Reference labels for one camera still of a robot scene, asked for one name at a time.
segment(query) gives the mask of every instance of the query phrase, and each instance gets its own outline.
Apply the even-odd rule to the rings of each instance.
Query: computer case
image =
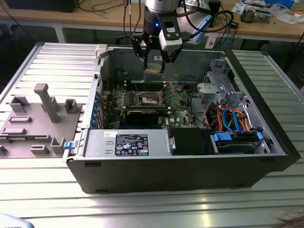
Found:
[[[49,10],[71,13],[78,0],[5,0],[11,9]]]

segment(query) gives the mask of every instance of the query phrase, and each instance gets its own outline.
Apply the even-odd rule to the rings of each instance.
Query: metal slotted surface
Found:
[[[272,58],[260,52],[234,51],[298,151],[304,150],[304,98]]]
[[[70,53],[70,49],[76,49],[76,46],[80,50],[86,50],[87,47],[45,44],[32,65],[51,63],[62,65],[61,60],[66,59],[69,61],[67,65],[94,65],[93,54],[74,56]],[[93,53],[93,46],[88,47]],[[62,52],[59,54],[60,51],[67,49],[65,54]],[[267,65],[267,61],[263,61],[262,66],[269,67],[269,63]],[[62,92],[59,89],[86,90],[91,78],[84,75],[44,76],[41,75],[41,71],[36,73],[24,75],[22,80],[16,83],[18,86],[9,92],[6,100],[12,91],[19,89],[19,86],[20,89],[32,88],[33,83],[42,78],[53,82],[50,83],[52,85],[50,88],[53,89],[54,94]],[[272,85],[288,87],[279,79]],[[73,93],[58,96],[64,97],[62,99],[65,99],[65,96],[73,97],[86,104],[85,96],[75,96]],[[39,102],[34,95],[28,94],[26,97],[32,102]],[[283,116],[290,108],[295,107],[293,103],[287,101],[284,104],[290,106],[282,107],[279,101],[274,100],[266,99],[271,104],[273,112],[277,110],[278,114]],[[301,106],[296,107],[300,113]],[[9,111],[9,108],[5,102],[2,102],[0,110],[4,110],[3,113]],[[294,125],[286,125],[286,131],[293,133],[290,130]],[[294,141],[294,144],[301,154],[304,154],[301,142]],[[90,226],[269,228],[277,222],[277,217],[304,205],[303,162],[304,160],[300,159],[284,172],[267,175],[250,189],[88,195],[82,192],[61,159],[2,159],[0,160],[0,213],[24,218],[32,222],[36,228],[60,228],[67,225],[74,228]]]

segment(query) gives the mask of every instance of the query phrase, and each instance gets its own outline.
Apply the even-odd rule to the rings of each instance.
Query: red cable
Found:
[[[108,79],[108,86],[106,87],[106,91],[109,90],[110,80]]]

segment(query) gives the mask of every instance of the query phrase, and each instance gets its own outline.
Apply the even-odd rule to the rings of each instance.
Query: wire bundle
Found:
[[[207,115],[210,110],[210,107],[207,108],[204,115]],[[247,116],[239,109],[229,106],[217,106],[215,111],[217,113],[217,118],[209,125],[209,128],[215,131],[224,131],[226,129],[228,132],[234,133],[231,128],[231,125],[234,123],[236,131],[250,132],[247,124]],[[228,114],[233,116],[229,124],[226,122],[226,116]]]

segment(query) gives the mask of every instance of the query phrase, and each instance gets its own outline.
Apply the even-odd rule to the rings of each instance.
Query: blue latch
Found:
[[[263,137],[263,135],[262,135],[261,132],[258,132],[258,133],[257,133],[257,137],[258,137],[258,139],[259,139],[260,141],[263,141],[263,139],[264,139],[264,137]]]
[[[63,145],[63,149],[65,150],[75,149],[75,142],[65,142],[65,144]]]
[[[231,135],[230,133],[225,133],[225,132],[216,132],[213,135],[214,141],[231,141]]]

